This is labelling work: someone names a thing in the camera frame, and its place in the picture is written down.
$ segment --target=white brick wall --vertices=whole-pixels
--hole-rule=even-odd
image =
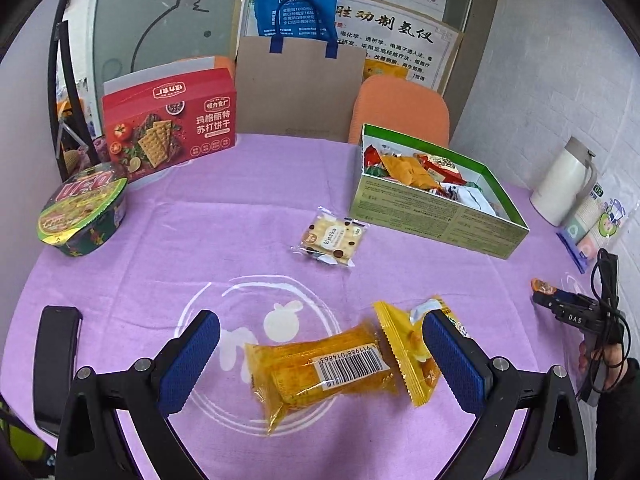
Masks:
[[[640,184],[638,53],[601,0],[498,0],[452,149],[533,188],[571,136],[596,153],[600,170],[619,168]],[[639,219],[614,250],[636,357]]]

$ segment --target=metal screw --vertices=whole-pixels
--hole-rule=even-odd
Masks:
[[[560,378],[566,377],[566,370],[561,365],[554,366],[554,373]]]
[[[493,360],[494,367],[501,372],[509,369],[509,362],[504,357],[497,357]]]
[[[91,368],[89,368],[88,366],[85,366],[78,370],[76,377],[78,377],[78,379],[86,379],[90,375],[91,375]]]
[[[147,357],[143,357],[141,359],[138,359],[133,367],[139,371],[139,372],[144,372],[146,370],[149,370],[149,368],[151,368],[151,359],[147,358]]]

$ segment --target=brown paper bag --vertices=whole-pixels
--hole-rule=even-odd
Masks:
[[[363,48],[326,41],[241,38],[236,131],[347,142],[365,57]]]

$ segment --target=thermos lid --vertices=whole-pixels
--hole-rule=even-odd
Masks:
[[[591,150],[575,137],[571,137],[564,148],[577,158],[585,168],[589,167],[591,159],[595,156]]]

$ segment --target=red cracker box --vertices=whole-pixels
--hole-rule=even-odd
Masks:
[[[130,180],[236,143],[236,89],[226,68],[118,90],[102,107],[111,160]]]

